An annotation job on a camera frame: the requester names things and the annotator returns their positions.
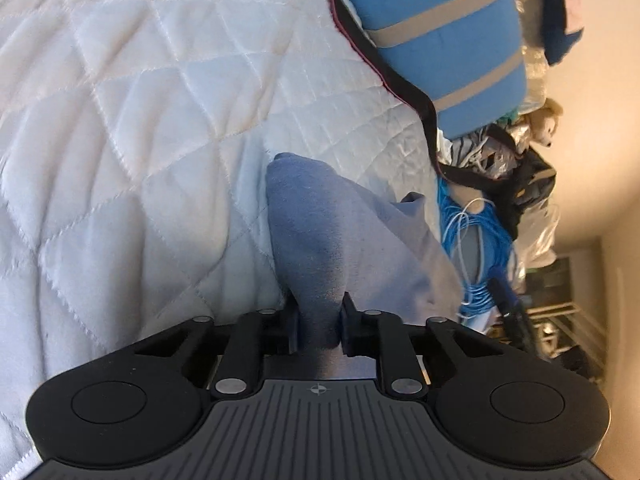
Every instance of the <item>gray fabric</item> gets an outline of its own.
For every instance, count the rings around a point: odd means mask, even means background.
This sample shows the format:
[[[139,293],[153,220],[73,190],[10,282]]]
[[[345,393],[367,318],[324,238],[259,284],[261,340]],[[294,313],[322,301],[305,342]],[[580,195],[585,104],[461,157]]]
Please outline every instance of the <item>gray fabric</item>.
[[[280,283],[300,304],[302,342],[338,343],[340,304],[393,312],[405,323],[456,318],[462,287],[424,222],[424,197],[389,203],[329,165],[281,153],[268,166],[271,244]]]

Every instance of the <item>quilted blanket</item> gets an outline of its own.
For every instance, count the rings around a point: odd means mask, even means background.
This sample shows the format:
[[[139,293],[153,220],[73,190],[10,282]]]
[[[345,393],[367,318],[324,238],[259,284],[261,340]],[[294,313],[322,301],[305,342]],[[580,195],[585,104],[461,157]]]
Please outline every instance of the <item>quilted blanket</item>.
[[[0,0],[0,73],[3,480],[39,461],[24,409],[47,378],[280,302],[275,154],[423,193],[438,232],[417,116],[326,0]]]

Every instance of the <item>beige wall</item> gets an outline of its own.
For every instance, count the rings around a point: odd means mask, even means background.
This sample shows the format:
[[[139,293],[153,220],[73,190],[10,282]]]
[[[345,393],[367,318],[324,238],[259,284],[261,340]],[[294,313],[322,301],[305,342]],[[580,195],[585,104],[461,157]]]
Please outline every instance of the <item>beige wall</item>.
[[[609,352],[609,433],[597,463],[614,480],[640,478],[640,200],[602,237]]]
[[[600,235],[640,191],[640,0],[582,6],[584,37],[548,74],[565,115],[551,149],[541,148],[558,170],[563,246]]]

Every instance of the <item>beige stripe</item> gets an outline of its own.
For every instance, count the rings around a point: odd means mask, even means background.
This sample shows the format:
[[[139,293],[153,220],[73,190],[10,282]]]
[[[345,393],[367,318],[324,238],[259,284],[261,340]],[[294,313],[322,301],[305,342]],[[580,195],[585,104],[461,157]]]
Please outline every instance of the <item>beige stripe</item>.
[[[367,30],[373,43],[379,48],[388,48],[414,40],[437,28],[455,22],[483,9],[495,0],[451,0],[433,9],[425,10],[402,22],[379,30]]]
[[[462,101],[466,101],[467,99],[478,95],[480,92],[483,92],[487,88],[495,85],[498,81],[507,77],[518,67],[520,63],[522,63],[522,51],[518,48],[516,53],[507,61],[491,70],[491,72],[484,74],[480,79],[476,79],[472,83],[459,88],[455,92],[447,94],[434,101],[433,104],[435,105],[436,110],[441,112],[442,110],[459,105]]]

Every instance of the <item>coiled blue cable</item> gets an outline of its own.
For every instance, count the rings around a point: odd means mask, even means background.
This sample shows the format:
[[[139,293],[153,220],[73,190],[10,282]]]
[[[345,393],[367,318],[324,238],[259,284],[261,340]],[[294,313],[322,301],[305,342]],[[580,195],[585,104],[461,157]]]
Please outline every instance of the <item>coiled blue cable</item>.
[[[511,237],[500,224],[496,214],[494,204],[486,199],[484,209],[479,214],[467,213],[450,196],[447,183],[444,179],[438,179],[438,206],[440,207],[440,233],[442,236],[442,247],[453,259],[454,252],[458,252],[460,264],[462,266],[463,288],[465,299],[460,306],[460,317],[469,319],[491,310],[494,300],[487,287],[487,271],[492,267],[503,269],[506,273],[511,254],[513,253],[513,243]],[[480,240],[480,271],[476,279],[468,276],[462,258],[462,238],[466,230],[471,226],[478,227],[478,238]],[[485,261],[486,253],[492,254],[491,261]]]

